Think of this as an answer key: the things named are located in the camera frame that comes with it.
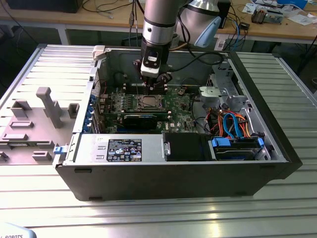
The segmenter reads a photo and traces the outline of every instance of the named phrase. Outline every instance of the black cable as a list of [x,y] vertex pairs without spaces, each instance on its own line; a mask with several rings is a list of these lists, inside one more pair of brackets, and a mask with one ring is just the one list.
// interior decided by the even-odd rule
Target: black cable
[[15,20],[15,18],[10,14],[10,12],[7,11],[7,9],[6,9],[6,8],[4,7],[4,5],[3,5],[3,2],[0,1],[0,3],[1,3],[3,9],[5,10],[5,12],[11,17],[11,19],[12,19],[13,21],[15,21],[15,23],[18,24],[18,25],[23,29],[23,31],[34,41],[34,43],[35,43],[36,45],[38,45],[39,43],[29,34],[29,32],[27,32],[27,31],[24,29],[24,27],[21,26],[21,24],[20,24],[17,20]]
[[185,29],[185,31],[186,31],[186,33],[187,33],[187,36],[188,36],[188,39],[187,39],[187,41],[186,41],[185,32],[184,32],[184,34],[183,34],[184,41],[189,44],[189,42],[190,42],[190,33],[189,33],[189,30],[187,29],[187,27],[186,27],[185,24],[183,23],[183,21],[182,21],[182,19],[181,19],[179,13],[177,14],[177,18],[178,18],[178,21],[179,21],[179,23],[180,23],[180,25],[181,25],[182,32],[184,32],[184,29]]
[[311,48],[312,48],[312,46],[314,45],[316,39],[317,39],[317,35],[315,36],[315,39],[313,40],[313,42],[312,42],[311,45],[309,46],[307,52],[309,52],[309,51],[311,50]]
[[195,116],[194,116],[193,107],[194,107],[195,97],[196,97],[196,96],[194,96],[193,101],[192,101],[192,104],[191,104],[192,117],[193,117],[193,119],[194,119],[196,125],[200,126],[200,127],[204,130],[205,133],[210,134],[210,132],[208,131],[207,128],[205,128],[205,127],[202,126],[199,122],[197,122],[198,119],[202,119],[202,118],[204,118],[204,117],[199,117],[199,118],[196,119]]
[[117,6],[117,7],[115,7],[115,8],[112,8],[112,9],[107,9],[107,10],[102,10],[102,11],[93,11],[93,10],[89,10],[89,9],[87,9],[87,8],[85,8],[85,4],[87,3],[87,2],[89,2],[90,0],[86,0],[84,3],[83,3],[83,9],[85,9],[86,11],[89,11],[89,12],[106,12],[106,11],[112,11],[112,10],[116,10],[116,9],[118,9],[118,8],[120,8],[120,7],[123,7],[123,6],[128,6],[128,5],[131,5],[132,4],[132,2],[131,3],[128,3],[128,4],[125,4],[125,5],[121,5],[121,6]]
[[311,51],[311,48],[313,47],[316,39],[317,39],[317,35],[315,36],[315,38],[314,38],[313,42],[311,43],[311,45],[309,46],[306,54],[304,55],[304,57],[302,58],[301,62],[299,63],[299,66],[298,66],[297,72],[296,72],[297,75],[300,75],[300,73],[304,70],[306,65],[311,60],[311,58],[317,53],[317,46],[315,46],[315,48]]
[[[183,38],[184,38],[184,41],[187,42],[187,50],[188,52],[192,55],[192,57],[196,58],[196,55],[192,52],[192,50],[190,49],[190,46],[189,46],[189,42],[190,42],[190,33],[189,33],[189,30],[187,29],[187,27],[185,26],[185,24],[183,23],[181,17],[180,17],[180,14],[177,15],[177,18],[178,18],[178,21],[181,25],[181,30],[182,30],[182,35],[183,35]],[[188,35],[188,40],[186,40],[186,36],[185,36],[185,31]],[[209,62],[206,62],[202,59],[198,59],[199,62],[201,63],[204,63],[204,64],[207,64],[207,65],[213,65],[212,63],[209,63]]]
[[138,6],[139,6],[139,9],[141,10],[141,12],[142,12],[143,15],[144,15],[144,10],[143,10],[143,8],[142,8],[142,6],[141,6],[141,4],[140,4],[140,1],[139,1],[139,0],[136,0],[136,1],[137,1]]
[[189,66],[191,63],[193,63],[194,61],[198,60],[200,57],[203,57],[205,55],[216,55],[216,56],[219,56],[220,57],[220,60],[219,61],[216,61],[214,63],[211,63],[210,65],[217,65],[217,64],[221,64],[223,61],[224,61],[224,57],[222,54],[218,53],[218,52],[215,52],[215,51],[210,51],[210,52],[205,52],[205,53],[202,53],[201,55],[195,57],[193,60],[191,60],[190,62],[188,62],[187,64],[185,64],[184,66],[180,67],[180,68],[177,68],[177,69],[170,69],[170,72],[177,72],[177,71],[180,71],[184,68],[186,68],[187,66]]
[[132,10],[130,13],[130,17],[129,17],[129,47],[131,47],[131,31],[132,31],[132,26],[134,24],[134,0],[132,0]]
[[138,43],[138,15],[137,15],[137,3],[136,0],[133,0],[134,3],[134,9],[135,9],[135,31],[137,33],[137,47],[139,47],[139,43]]
[[[234,20],[234,21],[237,23],[237,25],[239,26],[240,23],[241,23],[241,20],[240,20],[240,18],[237,16],[235,9],[234,9],[232,6],[230,6],[230,7],[232,8],[233,13],[228,12],[228,14],[231,14],[231,15],[235,16],[235,19],[233,19],[233,18],[230,17],[230,16],[228,16],[227,18]],[[231,47],[231,42],[232,42],[234,36],[237,34],[238,29],[236,28],[236,26],[235,26],[234,28],[235,28],[235,32],[234,32],[234,34],[232,35],[232,38],[231,38],[231,40],[229,41],[229,43],[228,43],[228,44],[226,45],[226,47],[224,48],[224,50],[226,50],[228,46],[229,46],[229,49],[230,49],[230,47]]]

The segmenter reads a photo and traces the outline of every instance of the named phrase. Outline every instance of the electronic device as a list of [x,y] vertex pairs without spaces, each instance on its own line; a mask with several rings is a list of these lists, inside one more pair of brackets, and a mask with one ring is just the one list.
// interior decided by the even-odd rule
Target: electronic device
[[264,22],[266,14],[267,14],[267,9],[261,6],[257,6],[251,16],[251,21],[253,23],[262,24]]
[[278,9],[267,9],[264,22],[281,24],[284,18],[283,13]]
[[11,9],[76,13],[83,0],[6,0]]
[[[138,53],[104,47],[72,138],[54,148],[54,166],[77,199],[253,195],[301,165],[235,53],[224,53],[214,74],[198,62],[150,95],[129,64]],[[190,59],[170,53],[168,63]]]

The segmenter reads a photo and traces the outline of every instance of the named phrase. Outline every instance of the green motherboard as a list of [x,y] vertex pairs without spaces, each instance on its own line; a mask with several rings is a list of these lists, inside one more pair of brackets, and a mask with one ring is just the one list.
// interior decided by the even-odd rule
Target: green motherboard
[[197,132],[191,115],[191,94],[186,93],[184,88],[169,87],[165,94],[150,95],[139,94],[138,91],[127,94],[124,89],[107,88],[101,107],[103,133],[129,133],[122,123],[125,115],[152,115],[157,118],[156,129],[137,133]]

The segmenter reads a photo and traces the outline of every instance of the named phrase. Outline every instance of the power supply label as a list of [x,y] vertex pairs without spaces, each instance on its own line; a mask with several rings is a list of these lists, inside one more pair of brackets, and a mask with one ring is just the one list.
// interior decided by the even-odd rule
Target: power supply label
[[110,139],[107,160],[109,162],[142,161],[141,139]]

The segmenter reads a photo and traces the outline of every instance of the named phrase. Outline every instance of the wire bundle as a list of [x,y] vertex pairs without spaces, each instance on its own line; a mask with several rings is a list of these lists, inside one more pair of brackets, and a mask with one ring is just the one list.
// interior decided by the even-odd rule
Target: wire bundle
[[[240,23],[241,23],[241,19],[237,16],[235,9],[230,6],[232,8],[233,13],[228,12],[228,16],[227,19],[231,20],[232,23],[234,23],[233,28],[235,28],[235,33],[232,35],[232,38],[230,39],[229,43],[226,43],[226,46],[224,48],[224,50],[230,50],[231,47],[233,47],[233,50],[236,50],[237,47],[240,47],[240,50],[243,48],[245,42],[246,42],[246,36],[248,34],[248,30],[244,30],[244,36],[239,39],[239,36],[241,35],[241,29],[240,29]],[[231,43],[233,41],[234,36],[237,35],[236,41],[234,43]]]
[[[209,113],[206,116],[206,119],[209,119],[211,115],[213,114]],[[217,124],[210,129],[210,133],[213,136],[226,136],[228,138],[234,139],[234,135],[231,133],[232,129],[234,128],[236,136],[241,137],[243,135],[243,137],[251,137],[248,129],[248,121],[241,114],[228,110],[219,110],[216,119]],[[229,119],[233,120],[230,129],[227,128],[227,121]]]

